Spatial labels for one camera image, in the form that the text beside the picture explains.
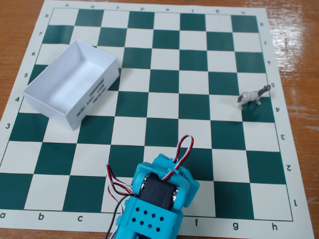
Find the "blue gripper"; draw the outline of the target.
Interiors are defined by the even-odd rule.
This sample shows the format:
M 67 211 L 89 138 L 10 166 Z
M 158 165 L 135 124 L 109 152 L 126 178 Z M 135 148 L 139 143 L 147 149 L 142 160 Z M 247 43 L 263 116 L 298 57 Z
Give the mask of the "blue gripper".
M 168 158 L 163 154 L 159 154 L 153 161 L 155 174 L 160 179 L 172 171 L 175 164 L 172 158 Z M 183 166 L 179 167 L 165 182 L 171 183 L 175 188 L 179 188 L 173 207 L 189 207 L 195 197 L 200 184 L 193 179 L 190 171 Z

